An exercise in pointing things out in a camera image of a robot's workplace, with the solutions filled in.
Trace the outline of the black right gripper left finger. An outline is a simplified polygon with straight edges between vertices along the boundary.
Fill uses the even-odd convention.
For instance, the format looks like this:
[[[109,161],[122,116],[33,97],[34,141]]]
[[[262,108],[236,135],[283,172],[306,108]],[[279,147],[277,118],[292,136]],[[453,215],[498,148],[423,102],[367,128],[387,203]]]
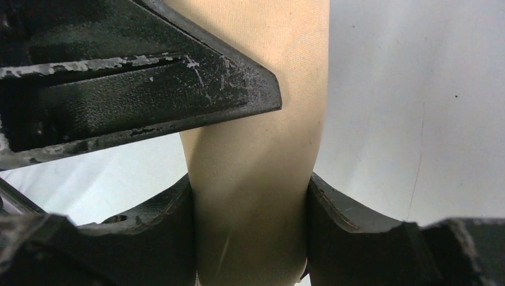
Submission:
[[[187,176],[102,223],[76,226],[1,181],[2,285],[194,285]]]

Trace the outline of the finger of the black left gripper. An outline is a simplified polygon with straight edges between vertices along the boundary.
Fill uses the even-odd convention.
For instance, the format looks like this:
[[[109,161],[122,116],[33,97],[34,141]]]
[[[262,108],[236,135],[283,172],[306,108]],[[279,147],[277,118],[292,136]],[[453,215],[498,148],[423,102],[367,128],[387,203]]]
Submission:
[[[1,2],[1,169],[280,110],[276,76],[163,1]]]

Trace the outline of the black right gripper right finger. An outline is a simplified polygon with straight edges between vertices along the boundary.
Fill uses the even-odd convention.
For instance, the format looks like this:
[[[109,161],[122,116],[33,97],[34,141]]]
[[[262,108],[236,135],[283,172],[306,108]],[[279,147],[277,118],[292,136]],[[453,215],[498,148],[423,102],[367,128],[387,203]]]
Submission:
[[[307,189],[312,285],[503,285],[504,219],[419,226],[378,213],[313,175]]]

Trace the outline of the beige umbrella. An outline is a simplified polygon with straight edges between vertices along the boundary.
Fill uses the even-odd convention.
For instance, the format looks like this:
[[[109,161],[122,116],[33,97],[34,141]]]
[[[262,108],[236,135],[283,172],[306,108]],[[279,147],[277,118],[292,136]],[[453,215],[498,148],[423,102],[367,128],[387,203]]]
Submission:
[[[329,1],[170,1],[271,70],[283,107],[182,132],[202,285],[294,285],[328,94]]]

